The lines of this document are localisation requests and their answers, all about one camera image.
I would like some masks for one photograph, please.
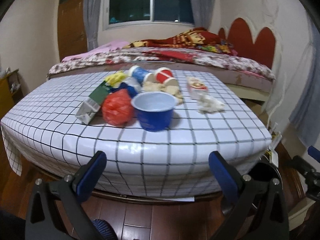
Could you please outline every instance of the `red plastic bag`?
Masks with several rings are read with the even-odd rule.
[[[109,94],[102,103],[102,117],[111,125],[121,125],[131,120],[134,108],[126,89]]]

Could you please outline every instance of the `wall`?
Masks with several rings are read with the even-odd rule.
[[[220,0],[220,6],[221,26],[226,30],[237,17],[244,17],[254,39],[265,26],[276,34],[282,59],[268,110],[281,98],[286,73],[284,101],[272,116],[272,121],[278,123],[278,130],[284,131],[302,94],[311,65],[310,33],[304,7],[298,0]]]
[[[103,45],[115,39],[138,41],[143,39],[165,39],[191,29],[192,26],[175,24],[143,24],[113,27],[105,31],[100,28],[98,44]]]
[[[24,94],[43,82],[56,63],[54,0],[15,0],[0,22],[2,69],[19,69]]]

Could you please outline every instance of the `red paper cup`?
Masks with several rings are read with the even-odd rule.
[[[156,80],[165,86],[178,86],[178,81],[173,77],[170,68],[161,67],[155,71]]]

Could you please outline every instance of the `mattress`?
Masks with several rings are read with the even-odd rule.
[[[177,63],[177,62],[138,62],[138,63],[120,63],[113,65],[100,65],[91,66],[86,68],[77,68],[63,73],[51,74],[50,78],[85,74],[85,73],[95,73],[103,71],[113,71],[113,70],[128,70],[133,65],[138,64],[144,69],[156,70],[160,67],[168,67],[172,70],[187,70],[187,71],[201,71],[214,74],[225,84],[243,86],[253,89],[258,89],[264,92],[270,92],[273,81],[264,78],[262,75],[258,75],[252,72],[240,72],[228,69],[220,69],[214,67],[200,66],[189,63]]]

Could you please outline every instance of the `white grid tablecloth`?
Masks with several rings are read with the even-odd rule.
[[[208,166],[218,150],[241,174],[248,172],[271,142],[257,116],[211,73],[173,71],[184,96],[170,129],[147,132],[134,119],[124,127],[106,124],[101,114],[90,125],[75,117],[81,102],[114,72],[65,76],[47,81],[1,120],[12,169],[21,175],[20,154],[63,177],[86,164],[98,150],[107,167],[97,189],[136,196],[175,197],[220,190]],[[186,88],[186,76],[199,77],[225,111],[200,114]]]

